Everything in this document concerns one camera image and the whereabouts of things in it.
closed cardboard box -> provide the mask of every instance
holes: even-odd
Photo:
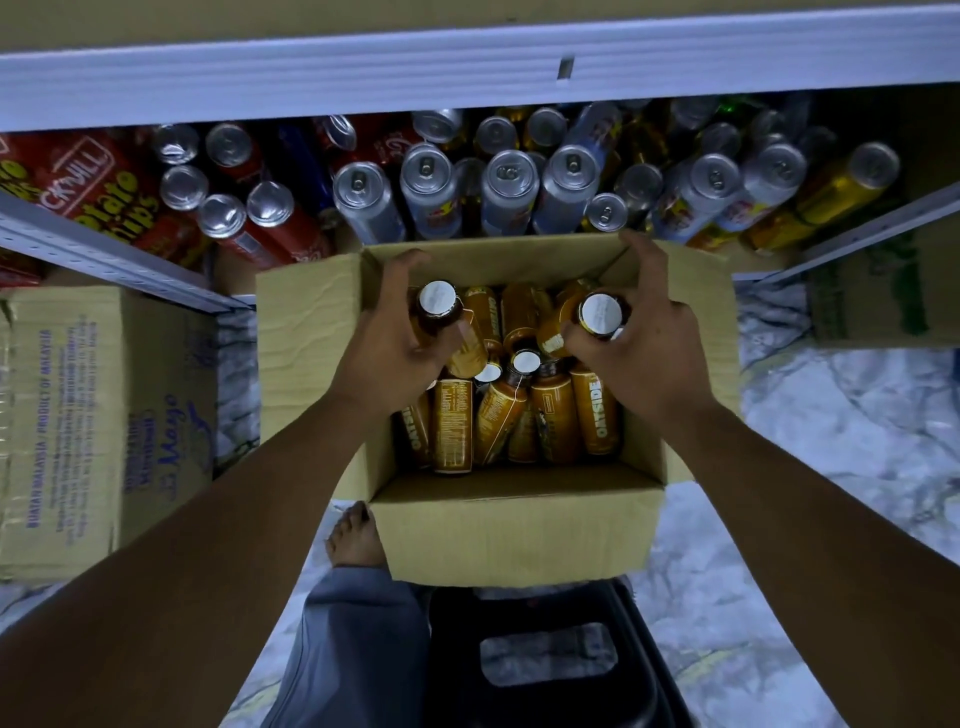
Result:
[[[0,577],[65,579],[210,483],[214,321],[106,285],[4,298]]]
[[[327,389],[361,310],[376,301],[382,265],[410,245],[371,247],[257,279],[262,435],[291,423]],[[580,276],[636,283],[637,263],[615,235],[421,244],[432,260],[413,284]],[[717,395],[737,407],[736,311],[724,260],[679,246],[670,296],[700,320]],[[642,316],[643,311],[634,311]],[[422,584],[531,586],[615,576],[646,560],[666,483],[690,478],[656,432],[625,417],[619,461],[570,468],[493,467],[460,477],[398,472],[389,421],[350,462],[335,497],[371,502],[391,572]]]
[[[834,260],[807,274],[824,347],[960,346],[960,213]]]

hand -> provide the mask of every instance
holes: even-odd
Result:
[[[633,309],[630,320],[612,341],[567,322],[564,341],[623,406],[669,442],[668,433],[684,427],[689,417],[719,405],[710,390],[697,318],[667,295],[667,254],[638,232],[622,231],[620,239],[640,261],[636,289],[615,291]]]
[[[416,401],[463,345],[463,322],[444,328],[428,347],[420,346],[410,326],[410,271],[429,259],[424,251],[407,251],[384,267],[376,308],[360,315],[329,395],[356,402],[372,417],[387,417]]]

forearm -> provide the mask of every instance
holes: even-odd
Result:
[[[668,442],[852,726],[955,719],[960,571],[953,564],[728,410],[701,413]]]
[[[276,624],[368,425],[349,402],[321,399],[3,636],[0,702],[22,718],[12,723],[216,725]],[[82,667],[91,660],[96,670]],[[41,691],[58,700],[37,701]],[[56,713],[39,720],[38,709]]]

floor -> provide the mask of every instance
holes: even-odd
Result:
[[[803,289],[740,292],[743,413],[756,430],[960,563],[960,385],[954,352],[822,352]],[[255,322],[221,321],[224,465],[258,434]],[[290,602],[223,726],[269,710],[307,591],[329,568],[331,504]],[[671,486],[636,601],[692,712],[707,728],[845,725],[783,633],[696,483]],[[56,587],[0,587],[0,629]]]

person's left hand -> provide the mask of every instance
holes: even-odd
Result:
[[[329,395],[356,402],[373,417],[387,417],[417,400],[463,345],[461,320],[421,347],[410,325],[410,271],[430,256],[407,251],[384,266],[376,308],[364,311],[337,365]]]

